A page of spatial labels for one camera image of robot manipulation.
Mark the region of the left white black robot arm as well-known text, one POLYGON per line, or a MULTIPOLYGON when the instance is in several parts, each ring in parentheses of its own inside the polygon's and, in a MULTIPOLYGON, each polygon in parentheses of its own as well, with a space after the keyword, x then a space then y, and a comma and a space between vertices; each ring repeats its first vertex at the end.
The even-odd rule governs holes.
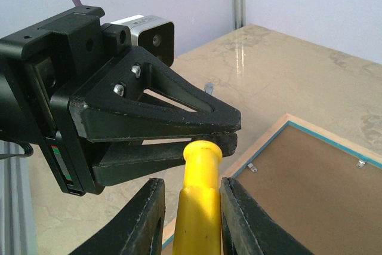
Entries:
POLYGON ((1 39, 1 139, 38 145, 80 196, 183 165, 195 140, 233 155, 241 113, 172 70, 174 24, 103 16, 81 5, 1 39))

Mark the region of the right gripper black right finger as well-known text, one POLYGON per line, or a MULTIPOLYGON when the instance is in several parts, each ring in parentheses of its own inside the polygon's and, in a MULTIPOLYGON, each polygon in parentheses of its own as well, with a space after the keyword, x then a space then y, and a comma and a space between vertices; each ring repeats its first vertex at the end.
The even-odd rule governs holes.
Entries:
POLYGON ((281 228, 233 177, 221 180, 224 254, 311 254, 281 228))

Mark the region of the teal wooden picture frame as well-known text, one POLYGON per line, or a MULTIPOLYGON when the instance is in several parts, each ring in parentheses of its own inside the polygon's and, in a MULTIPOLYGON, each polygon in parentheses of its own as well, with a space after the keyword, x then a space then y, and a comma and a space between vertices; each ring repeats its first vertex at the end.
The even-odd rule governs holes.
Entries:
POLYGON ((282 116, 225 172, 314 254, 381 253, 381 155, 282 116))

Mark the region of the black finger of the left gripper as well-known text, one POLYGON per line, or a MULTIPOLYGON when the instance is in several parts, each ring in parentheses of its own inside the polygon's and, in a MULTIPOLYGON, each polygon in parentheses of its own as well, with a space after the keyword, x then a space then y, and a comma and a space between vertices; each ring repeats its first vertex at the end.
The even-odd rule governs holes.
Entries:
POLYGON ((241 113, 197 88, 142 47, 111 58, 70 99, 89 142, 235 133, 241 113))
POLYGON ((209 140, 222 151, 223 156, 231 156, 238 145, 238 135, 233 133, 201 136, 189 142, 157 143, 133 145, 141 138, 131 138, 128 134, 110 133, 106 140, 111 143, 104 156, 91 166, 93 183, 96 186, 112 186, 158 171, 185 164, 183 150, 189 143, 209 140))

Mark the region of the yellow handled screwdriver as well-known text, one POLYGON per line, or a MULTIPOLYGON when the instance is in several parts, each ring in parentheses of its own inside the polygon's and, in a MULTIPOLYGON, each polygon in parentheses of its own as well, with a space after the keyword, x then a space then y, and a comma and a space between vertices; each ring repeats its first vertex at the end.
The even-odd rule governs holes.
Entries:
POLYGON ((218 184, 221 149, 213 142, 189 143, 179 194, 172 254, 220 254, 221 207, 218 184))

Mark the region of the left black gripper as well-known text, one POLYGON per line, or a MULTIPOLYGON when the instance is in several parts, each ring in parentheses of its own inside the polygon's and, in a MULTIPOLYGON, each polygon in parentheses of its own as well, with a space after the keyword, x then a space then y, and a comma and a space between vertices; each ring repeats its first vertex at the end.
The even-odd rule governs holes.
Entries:
POLYGON ((91 166, 102 146, 81 139, 71 97, 106 62, 131 46, 128 27, 79 6, 1 39, 1 139, 39 146, 64 193, 100 194, 91 166))

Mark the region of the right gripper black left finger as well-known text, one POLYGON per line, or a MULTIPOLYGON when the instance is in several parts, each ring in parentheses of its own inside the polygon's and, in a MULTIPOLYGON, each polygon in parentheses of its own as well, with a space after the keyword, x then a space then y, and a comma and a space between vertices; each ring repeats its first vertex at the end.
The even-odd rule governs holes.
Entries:
POLYGON ((165 183, 149 179, 125 207, 72 254, 161 254, 165 183))

